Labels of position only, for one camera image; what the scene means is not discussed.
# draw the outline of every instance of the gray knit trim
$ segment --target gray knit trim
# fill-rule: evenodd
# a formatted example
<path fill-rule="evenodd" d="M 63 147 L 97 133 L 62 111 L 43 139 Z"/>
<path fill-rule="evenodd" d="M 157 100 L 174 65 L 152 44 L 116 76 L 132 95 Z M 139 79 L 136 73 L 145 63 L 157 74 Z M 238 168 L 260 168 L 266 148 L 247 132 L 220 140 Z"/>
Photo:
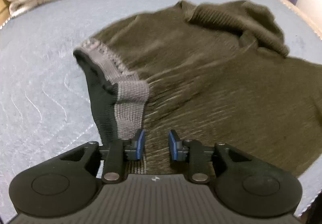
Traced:
<path fill-rule="evenodd" d="M 120 57 L 101 41 L 90 38 L 78 48 L 91 61 L 99 66 L 105 79 L 118 86 L 118 98 L 114 105 L 118 138 L 132 138 L 142 127 L 144 105 L 149 97 L 149 85 L 140 80 L 138 74 L 129 71 Z M 145 173 L 145 157 L 143 162 L 133 162 L 129 172 Z"/>

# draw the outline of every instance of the knit sweater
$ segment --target knit sweater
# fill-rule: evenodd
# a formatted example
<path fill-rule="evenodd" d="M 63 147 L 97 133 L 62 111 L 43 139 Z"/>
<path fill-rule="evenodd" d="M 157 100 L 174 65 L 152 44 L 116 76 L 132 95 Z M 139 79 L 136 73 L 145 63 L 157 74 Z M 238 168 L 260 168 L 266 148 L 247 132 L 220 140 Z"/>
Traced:
<path fill-rule="evenodd" d="M 296 176 L 322 152 L 321 66 L 287 57 L 265 6 L 181 1 L 114 23 L 74 54 L 95 77 L 84 70 L 101 137 L 146 129 L 144 172 L 178 172 L 170 129 L 204 145 L 226 142 Z"/>

